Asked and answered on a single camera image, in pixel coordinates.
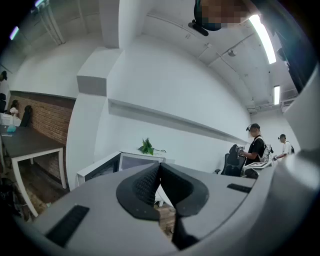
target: dark desk surface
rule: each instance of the dark desk surface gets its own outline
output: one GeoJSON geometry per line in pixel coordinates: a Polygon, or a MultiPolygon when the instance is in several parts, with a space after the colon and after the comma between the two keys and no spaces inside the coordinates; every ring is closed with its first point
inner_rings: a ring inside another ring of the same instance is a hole
{"type": "MultiPolygon", "coordinates": [[[[0,133],[7,133],[7,125],[0,125],[0,133]]],[[[17,127],[12,137],[1,136],[11,158],[62,148],[64,145],[30,127],[17,127]]]]}

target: white desk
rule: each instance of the white desk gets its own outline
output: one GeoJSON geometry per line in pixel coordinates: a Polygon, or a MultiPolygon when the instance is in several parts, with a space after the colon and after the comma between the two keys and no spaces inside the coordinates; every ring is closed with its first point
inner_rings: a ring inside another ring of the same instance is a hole
{"type": "Polygon", "coordinates": [[[243,167],[243,175],[245,176],[246,175],[246,170],[248,169],[253,169],[257,174],[258,176],[260,175],[260,172],[267,168],[267,167],[270,167],[272,166],[272,161],[269,161],[269,162],[253,162],[253,163],[250,163],[249,165],[246,165],[243,167]]]}

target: cap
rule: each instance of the cap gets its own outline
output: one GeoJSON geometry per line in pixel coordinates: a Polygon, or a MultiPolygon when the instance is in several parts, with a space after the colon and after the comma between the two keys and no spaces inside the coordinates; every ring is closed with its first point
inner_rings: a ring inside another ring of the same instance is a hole
{"type": "Polygon", "coordinates": [[[258,128],[258,129],[260,130],[260,126],[259,126],[259,124],[257,124],[257,123],[251,124],[250,130],[251,130],[251,128],[258,128]]]}

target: green plant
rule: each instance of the green plant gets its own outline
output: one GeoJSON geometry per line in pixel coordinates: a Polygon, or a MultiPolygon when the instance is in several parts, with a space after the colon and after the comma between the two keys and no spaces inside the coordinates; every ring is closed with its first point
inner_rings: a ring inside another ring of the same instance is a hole
{"type": "Polygon", "coordinates": [[[142,146],[138,148],[143,154],[150,154],[154,155],[154,148],[152,147],[149,138],[146,138],[145,140],[142,139],[142,146]]]}

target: bag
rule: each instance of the bag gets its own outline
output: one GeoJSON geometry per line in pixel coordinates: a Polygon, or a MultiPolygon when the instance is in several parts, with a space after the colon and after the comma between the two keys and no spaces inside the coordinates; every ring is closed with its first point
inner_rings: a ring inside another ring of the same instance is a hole
{"type": "Polygon", "coordinates": [[[295,149],[294,149],[294,147],[292,146],[292,144],[290,143],[290,145],[291,145],[291,154],[294,154],[295,153],[295,149]]]}
{"type": "Polygon", "coordinates": [[[263,154],[262,156],[260,157],[259,153],[258,153],[258,157],[260,159],[260,162],[269,162],[269,156],[270,156],[270,149],[267,147],[264,139],[259,136],[258,138],[256,138],[254,141],[253,141],[253,144],[256,142],[257,139],[261,139],[263,141],[263,144],[264,144],[264,151],[263,151],[263,154]]]}

